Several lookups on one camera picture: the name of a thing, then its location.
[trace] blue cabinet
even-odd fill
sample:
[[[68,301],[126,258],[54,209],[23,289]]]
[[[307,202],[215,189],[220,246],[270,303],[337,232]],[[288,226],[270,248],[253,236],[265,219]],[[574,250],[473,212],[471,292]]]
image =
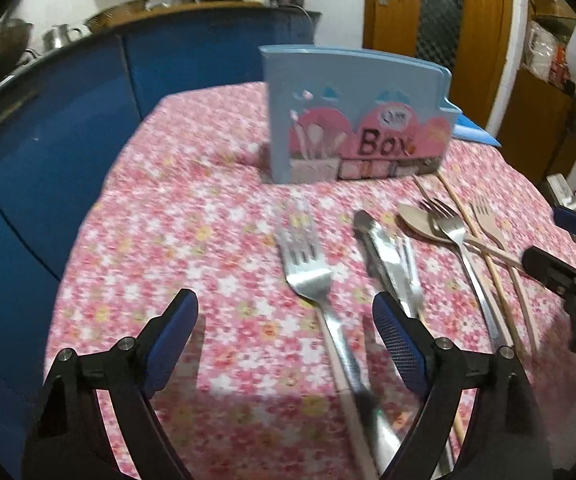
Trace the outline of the blue cabinet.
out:
[[[312,44],[313,26],[290,9],[210,9],[133,24],[126,59],[142,117],[166,95],[263,81],[259,47]]]
[[[0,123],[0,208],[59,278],[139,123],[120,38],[73,46],[0,91],[0,114],[12,110]]]
[[[299,10],[182,12],[85,38],[0,86],[0,462],[15,478],[58,281],[140,119],[171,93],[263,80],[259,46],[312,42]]]
[[[0,462],[17,478],[57,287],[0,215]]]

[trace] stainless steel kettle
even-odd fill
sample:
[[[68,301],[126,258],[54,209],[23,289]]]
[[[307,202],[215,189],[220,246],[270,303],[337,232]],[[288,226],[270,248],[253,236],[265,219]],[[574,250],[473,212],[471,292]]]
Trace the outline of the stainless steel kettle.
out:
[[[84,34],[80,28],[70,28],[68,23],[53,25],[52,28],[43,35],[43,52],[49,52],[55,48],[61,48],[62,46],[66,46],[66,44],[72,43],[72,38],[70,38],[70,32],[72,30],[79,33],[79,38],[83,37]]]

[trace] metal fork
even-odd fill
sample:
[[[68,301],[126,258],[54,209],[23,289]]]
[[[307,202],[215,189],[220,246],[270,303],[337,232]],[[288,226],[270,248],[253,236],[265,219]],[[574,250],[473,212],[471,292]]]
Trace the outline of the metal fork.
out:
[[[407,276],[410,286],[411,301],[415,306],[418,319],[425,325],[425,320],[423,320],[423,288],[421,288],[421,280],[419,279],[415,251],[412,248],[410,237],[406,235],[397,236],[395,241],[397,244],[397,252],[404,263],[405,275]],[[452,453],[450,439],[448,439],[446,449],[439,458],[439,463],[431,480],[447,475],[453,469],[454,455]]]
[[[477,275],[475,274],[468,251],[463,244],[463,240],[466,237],[466,226],[462,218],[454,209],[440,200],[424,200],[421,204],[431,213],[433,221],[436,223],[437,227],[439,227],[444,235],[450,238],[450,240],[452,240],[458,247],[463,267],[466,270],[466,274],[468,275],[477,300],[479,301],[479,305],[481,306],[481,312],[483,313],[484,321],[486,322],[493,350],[497,350],[500,346],[505,345],[506,342],[497,326],[497,321],[495,320],[492,308],[486,299],[481,283],[479,283]]]
[[[319,306],[319,323],[355,458],[364,479],[379,478],[401,446],[401,440],[392,430],[370,388],[363,384],[341,319],[330,307],[328,294],[332,285],[332,271],[325,261],[309,205],[300,203],[296,208],[288,203],[285,209],[287,229],[283,225],[282,215],[277,214],[276,238],[286,281],[295,294]]]

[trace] fork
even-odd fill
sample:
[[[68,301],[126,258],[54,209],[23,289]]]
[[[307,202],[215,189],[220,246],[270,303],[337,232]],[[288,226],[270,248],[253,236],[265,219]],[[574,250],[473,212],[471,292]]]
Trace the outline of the fork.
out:
[[[276,239],[283,272],[295,294],[318,305],[317,316],[353,452],[363,478],[375,480],[394,458],[401,440],[392,430],[370,388],[363,384],[359,364],[345,338],[341,319],[329,304],[332,271],[325,261],[309,205],[306,207],[300,203],[297,209],[294,204],[287,204],[287,230],[281,214],[277,213]]]
[[[437,227],[439,227],[440,231],[442,231],[446,237],[450,238],[450,240],[452,240],[458,247],[463,267],[466,270],[468,279],[470,280],[477,300],[479,301],[479,305],[481,306],[481,312],[483,313],[484,321],[486,322],[493,350],[497,350],[500,346],[504,346],[506,342],[499,330],[492,308],[486,299],[481,283],[475,274],[468,251],[463,243],[463,240],[466,237],[466,226],[463,223],[463,220],[455,211],[453,211],[452,208],[439,200],[424,200],[422,204],[428,209],[428,211],[430,211],[431,216],[433,216],[433,220]]]
[[[506,238],[502,233],[501,229],[497,225],[495,220],[495,214],[488,206],[488,202],[482,196],[478,196],[471,204],[472,210],[474,211],[475,218],[481,230],[486,233],[499,247],[504,251],[508,251],[508,244]],[[528,339],[530,340],[530,348],[532,352],[538,350],[539,345],[539,335],[536,329],[536,323],[532,312],[530,311],[530,306],[528,302],[528,296],[526,294],[526,289],[522,283],[522,279],[519,276],[519,272],[514,267],[508,267],[508,272],[510,273],[510,278],[513,280],[514,289],[517,292],[517,297],[519,298],[519,304],[521,305],[522,312],[524,313],[524,321],[526,322],[526,328],[528,332]]]
[[[423,288],[421,288],[421,280],[419,279],[419,272],[417,269],[417,261],[415,259],[415,251],[412,248],[412,243],[410,238],[406,235],[397,236],[397,251],[401,260],[404,262],[405,275],[407,276],[408,283],[410,286],[410,296],[412,303],[415,305],[416,313],[418,319],[425,326],[425,319],[423,315]],[[463,444],[463,422],[459,413],[455,415],[454,423],[455,434],[459,439],[460,445]],[[448,474],[454,469],[454,456],[452,453],[452,446],[450,445],[450,440],[446,442],[446,450],[442,453],[440,462],[437,466],[437,475],[433,478],[438,478],[444,474]]]

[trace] pink tablecloth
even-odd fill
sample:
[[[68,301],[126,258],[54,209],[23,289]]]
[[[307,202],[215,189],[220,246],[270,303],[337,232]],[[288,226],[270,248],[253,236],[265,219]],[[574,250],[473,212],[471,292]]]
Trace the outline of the pink tablecloth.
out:
[[[153,406],[195,478],[357,478],[314,312],[281,271],[274,209],[288,197],[310,202],[334,270],[332,305],[364,375],[403,433],[416,404],[375,336],[375,283],[366,275],[352,218],[364,208],[395,233],[397,204],[416,203],[420,193],[410,178],[268,184],[258,155],[267,140],[262,83],[187,92],[159,104],[122,150],[80,229],[56,302],[46,368],[63,347],[103,351],[136,335],[179,288],[191,288],[199,297],[199,323]],[[454,140],[444,171],[464,201],[476,194],[491,201],[514,253],[534,244],[576,267],[568,234],[496,150]],[[435,176],[421,181],[447,199]],[[489,351],[454,252],[418,238],[413,245],[433,335]],[[529,348],[510,276],[504,268],[500,273]],[[558,298],[524,282],[541,340],[525,366],[554,431],[576,400],[576,356],[566,349],[568,319]],[[106,396],[101,405],[119,465],[134,475]],[[466,420],[471,405],[472,396],[464,395]]]

